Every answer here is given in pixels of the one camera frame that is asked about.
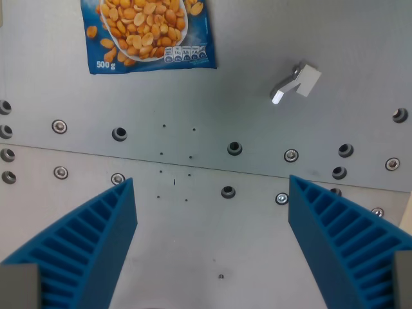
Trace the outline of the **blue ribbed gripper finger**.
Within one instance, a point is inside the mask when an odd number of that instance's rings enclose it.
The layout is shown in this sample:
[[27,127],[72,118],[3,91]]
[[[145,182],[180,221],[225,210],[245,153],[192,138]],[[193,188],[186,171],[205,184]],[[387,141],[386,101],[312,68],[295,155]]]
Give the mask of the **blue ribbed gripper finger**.
[[42,308],[108,308],[137,225],[129,178],[67,213],[2,264],[39,267]]
[[288,222],[327,308],[394,308],[395,252],[411,236],[368,209],[297,176]]

